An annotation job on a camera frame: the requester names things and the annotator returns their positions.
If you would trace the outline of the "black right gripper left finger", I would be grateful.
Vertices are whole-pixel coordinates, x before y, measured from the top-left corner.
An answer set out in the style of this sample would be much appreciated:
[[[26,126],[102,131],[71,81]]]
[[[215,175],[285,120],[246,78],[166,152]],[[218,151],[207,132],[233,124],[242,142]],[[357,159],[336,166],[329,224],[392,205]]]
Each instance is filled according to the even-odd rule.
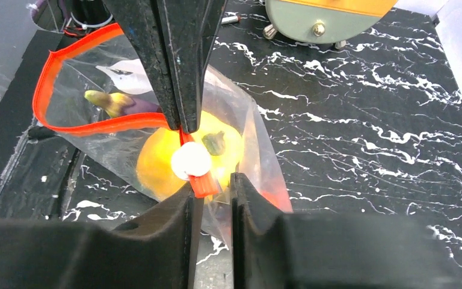
[[[187,184],[113,230],[1,219],[0,288],[192,288],[202,211]]]

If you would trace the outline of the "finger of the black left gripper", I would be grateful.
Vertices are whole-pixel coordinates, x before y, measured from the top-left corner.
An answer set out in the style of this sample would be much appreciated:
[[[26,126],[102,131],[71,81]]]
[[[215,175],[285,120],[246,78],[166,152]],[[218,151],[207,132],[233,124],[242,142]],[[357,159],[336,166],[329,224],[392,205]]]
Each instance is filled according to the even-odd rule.
[[[205,73],[226,1],[157,1],[167,86],[155,94],[171,129],[200,127]]]
[[[168,126],[181,126],[164,40],[164,1],[107,0],[106,8],[114,16],[138,55]]]

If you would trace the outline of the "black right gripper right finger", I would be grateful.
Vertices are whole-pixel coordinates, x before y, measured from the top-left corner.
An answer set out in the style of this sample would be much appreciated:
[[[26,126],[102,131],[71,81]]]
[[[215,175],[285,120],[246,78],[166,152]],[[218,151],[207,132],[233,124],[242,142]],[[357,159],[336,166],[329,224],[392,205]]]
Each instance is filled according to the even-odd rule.
[[[235,288],[462,288],[445,248],[399,215],[285,213],[234,173]]]

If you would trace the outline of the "clear orange zip top bag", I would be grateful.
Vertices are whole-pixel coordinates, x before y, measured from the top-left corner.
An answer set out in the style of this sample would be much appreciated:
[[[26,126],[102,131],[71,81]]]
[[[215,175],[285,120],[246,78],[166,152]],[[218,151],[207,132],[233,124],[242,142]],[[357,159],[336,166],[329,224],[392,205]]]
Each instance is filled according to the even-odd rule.
[[[132,45],[116,24],[51,52],[35,88],[32,109],[45,127],[141,193],[159,202],[186,181],[171,168],[181,146],[157,110],[141,113],[137,103],[158,101]],[[256,101],[208,67],[201,124],[190,141],[206,146],[218,192],[205,198],[202,230],[231,241],[230,177],[243,173],[278,209],[292,204],[280,164]]]

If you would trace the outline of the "yellow toy bell pepper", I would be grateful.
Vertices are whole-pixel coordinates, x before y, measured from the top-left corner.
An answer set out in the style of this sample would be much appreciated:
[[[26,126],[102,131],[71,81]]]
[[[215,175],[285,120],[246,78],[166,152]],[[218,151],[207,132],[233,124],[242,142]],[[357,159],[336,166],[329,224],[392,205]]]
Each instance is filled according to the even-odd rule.
[[[145,142],[136,165],[139,183],[159,200],[177,192],[190,177],[210,173],[222,190],[244,154],[241,134],[211,113],[203,111],[193,140],[180,143],[180,134],[157,129]]]

